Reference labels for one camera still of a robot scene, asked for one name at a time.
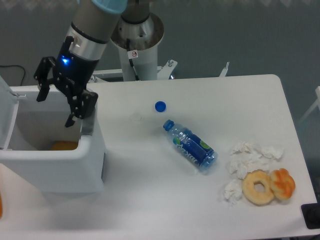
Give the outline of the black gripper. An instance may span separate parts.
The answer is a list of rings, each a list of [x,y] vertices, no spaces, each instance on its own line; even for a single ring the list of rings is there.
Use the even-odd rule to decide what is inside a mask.
[[[90,117],[98,100],[96,92],[87,90],[87,83],[98,61],[72,53],[70,46],[75,39],[74,36],[67,36],[57,59],[53,56],[43,57],[33,75],[38,82],[37,102],[46,100],[53,83],[66,96],[70,107],[70,115],[64,125],[66,128],[72,127],[77,119]],[[53,72],[52,78],[48,78],[50,70]]]

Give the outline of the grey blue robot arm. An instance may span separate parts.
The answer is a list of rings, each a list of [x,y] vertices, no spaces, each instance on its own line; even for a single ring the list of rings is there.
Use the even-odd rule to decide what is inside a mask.
[[[98,94],[87,90],[119,20],[141,23],[149,16],[147,0],[81,0],[57,57],[43,57],[34,73],[37,101],[45,101],[50,86],[63,93],[70,107],[65,127],[92,115]]]

